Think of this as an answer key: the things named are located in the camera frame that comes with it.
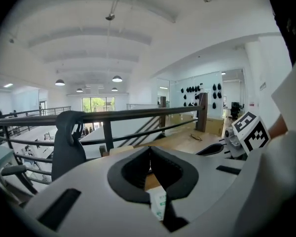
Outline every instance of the chair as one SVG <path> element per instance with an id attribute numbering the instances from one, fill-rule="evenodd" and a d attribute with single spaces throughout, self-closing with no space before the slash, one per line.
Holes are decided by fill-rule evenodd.
<path id="1" fill-rule="evenodd" d="M 67 111 L 56 118 L 57 132 L 53 153 L 51 179 L 55 181 L 74 167 L 87 161 L 84 148 L 79 142 L 83 130 L 81 117 L 83 112 Z M 72 134 L 74 125 L 77 130 Z"/>
<path id="2" fill-rule="evenodd" d="M 232 102 L 231 103 L 231 109 L 230 109 L 230 114 L 232 118 L 232 120 L 237 120 L 238 119 L 238 114 L 240 112 L 240 105 L 238 102 Z"/>

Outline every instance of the wooden floor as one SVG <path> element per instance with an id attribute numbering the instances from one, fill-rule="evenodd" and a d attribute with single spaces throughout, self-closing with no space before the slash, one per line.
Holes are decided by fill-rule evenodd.
<path id="1" fill-rule="evenodd" d="M 202 141 L 192 138 L 190 136 L 191 134 L 200 137 Z M 222 138 L 214 134 L 199 132 L 194 130 L 193 128 L 187 128 L 165 138 L 141 144 L 138 147 L 161 146 L 167 149 L 174 149 L 190 154 L 195 154 L 207 148 L 211 144 L 218 143 L 220 139 Z"/>

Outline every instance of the person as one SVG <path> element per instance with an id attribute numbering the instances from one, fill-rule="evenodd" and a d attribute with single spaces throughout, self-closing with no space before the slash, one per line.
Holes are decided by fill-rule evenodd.
<path id="1" fill-rule="evenodd" d="M 275 22 L 283 36 L 291 63 L 296 62 L 296 0 L 270 0 Z M 271 139 L 287 132 L 282 115 L 269 129 Z"/>
<path id="2" fill-rule="evenodd" d="M 41 109 L 42 109 L 42 106 L 41 106 L 41 103 L 39 103 L 39 115 L 41 116 Z"/>

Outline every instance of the balcony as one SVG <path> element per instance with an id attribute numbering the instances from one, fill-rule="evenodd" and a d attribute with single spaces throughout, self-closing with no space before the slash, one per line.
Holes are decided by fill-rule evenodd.
<path id="1" fill-rule="evenodd" d="M 142 109 L 99 113 L 66 112 L 76 113 L 78 114 L 79 118 L 75 120 L 66 120 L 64 124 L 71 123 L 72 127 L 70 129 L 70 134 L 72 134 L 72 131 L 75 131 L 77 133 L 78 130 L 81 129 L 81 125 L 85 123 L 101 122 L 103 124 L 103 139 L 90 140 L 88 139 L 88 136 L 82 139 L 82 133 L 80 133 L 77 138 L 85 149 L 87 146 L 102 144 L 102 146 L 100 146 L 100 157 L 104 157 L 110 154 L 110 150 L 116 147 L 117 142 L 119 142 L 117 147 L 138 146 L 151 134 L 161 133 L 165 130 L 188 123 L 196 122 L 196 130 L 205 130 L 204 125 L 206 124 L 206 111 L 204 110 L 206 108 L 207 106 L 202 105 L 181 108 Z M 23 132 L 29 132 L 33 129 L 39 130 L 49 126 L 55 127 L 58 115 L 68 110 L 70 110 L 70 107 L 35 110 L 31 112 L 13 114 L 12 116 L 5 115 L 3 118 L 0 118 L 0 143 L 4 145 L 3 142 L 5 142 L 6 147 L 14 150 L 13 155 L 15 161 L 12 163 L 10 162 L 8 166 L 25 166 L 27 172 L 23 173 L 22 178 L 19 179 L 23 184 L 22 188 L 24 189 L 25 186 L 25 188 L 32 194 L 36 194 L 38 191 L 44 189 L 44 186 L 48 185 L 52 181 L 52 164 L 55 164 L 53 150 L 50 150 L 49 153 L 46 155 L 36 157 L 34 155 L 22 153 L 19 148 L 23 148 L 25 147 L 25 145 L 29 145 L 53 149 L 55 144 L 57 143 L 57 135 L 56 141 L 53 141 L 52 139 L 48 139 L 45 141 L 33 141 L 20 139 L 20 137 L 22 137 L 22 134 L 18 135 L 17 132 L 14 131 L 18 130 L 19 133 L 21 133 L 21 130 Z M 196 112 L 197 118 L 167 127 L 165 127 L 165 124 L 162 123 L 166 115 L 185 112 Z M 125 123 L 127 123 L 130 120 L 136 121 L 143 118 L 147 118 L 147 122 L 141 125 L 139 129 L 134 130 L 133 133 L 124 134 L 119 137 L 113 137 L 112 127 L 114 127 L 114 125 L 112 126 L 112 123 L 114 124 L 115 121 L 124 121 Z"/>

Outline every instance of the metal railing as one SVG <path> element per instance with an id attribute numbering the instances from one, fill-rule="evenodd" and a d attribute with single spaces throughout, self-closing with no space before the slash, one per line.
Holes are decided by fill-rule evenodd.
<path id="1" fill-rule="evenodd" d="M 196 121 L 195 129 L 198 131 L 205 132 L 206 126 L 206 118 L 207 118 L 207 94 L 204 93 L 206 97 L 202 98 L 203 101 L 200 103 L 202 105 L 199 106 L 192 106 L 192 107 L 179 107 L 179 108 L 159 108 L 159 109 L 142 109 L 142 110 L 128 110 L 128 111 L 117 111 L 117 112 L 100 112 L 100 113 L 85 113 L 82 116 L 83 123 L 91 123 L 91 122 L 103 122 L 103 129 L 104 129 L 104 139 L 98 140 L 89 140 L 89 141 L 81 141 L 82 145 L 95 145 L 95 144 L 104 144 L 106 145 L 107 151 L 109 152 L 110 149 L 114 148 L 113 143 L 116 141 L 122 140 L 129 140 L 132 138 L 140 138 L 144 136 L 142 140 L 136 145 L 139 145 L 144 139 L 156 132 L 165 131 L 168 129 L 172 129 L 184 124 L 188 124 L 190 122 Z M 114 137 L 112 136 L 111 131 L 111 121 L 117 120 L 126 120 L 126 119 L 141 119 L 141 118 L 148 118 L 148 117 L 157 117 L 157 116 L 165 116 L 170 114 L 181 114 L 186 112 L 194 112 L 197 111 L 197 118 L 192 119 L 186 122 L 182 122 L 179 124 L 174 124 L 166 127 L 157 128 L 158 124 L 154 127 L 153 130 L 144 130 L 143 132 L 135 132 L 133 134 L 128 134 L 122 137 Z M 32 117 L 24 117 L 24 118 L 1 118 L 0 119 L 0 126 L 8 127 L 8 126 L 50 126 L 56 125 L 56 118 L 57 115 L 50 115 L 50 116 L 32 116 Z M 11 139 L 7 129 L 4 129 L 5 137 L 0 136 L 0 139 L 3 141 L 7 141 L 8 145 L 11 149 L 13 149 L 13 143 L 20 143 L 25 145 L 36 145 L 36 146 L 54 146 L 54 142 L 42 142 L 42 141 L 26 141 L 26 140 L 18 140 L 18 139 Z M 32 160 L 37 162 L 44 162 L 44 163 L 52 163 L 52 159 L 46 158 L 37 158 L 32 156 L 26 156 L 22 154 L 14 154 L 16 159 L 26 159 Z M 32 168 L 27 168 L 27 170 L 44 174 L 44 175 L 51 175 L 51 172 L 36 170 Z M 30 178 L 31 181 L 39 182 L 47 184 L 47 182 L 42 180 L 37 180 Z"/>
<path id="2" fill-rule="evenodd" d="M 57 107 L 57 108 L 48 108 L 48 109 L 38 109 L 38 110 L 31 110 L 25 112 L 18 112 L 18 113 L 9 113 L 6 115 L 1 115 L 0 119 L 7 119 L 6 125 L 0 125 L 0 144 L 4 141 L 1 137 L 5 136 L 5 133 L 8 133 L 10 139 L 17 137 L 25 132 L 30 131 L 36 126 L 33 125 L 13 125 L 11 119 L 16 118 L 24 118 L 24 117 L 41 117 L 41 116 L 49 116 L 49 115 L 58 115 L 65 111 L 70 111 L 70 106 L 65 107 Z"/>

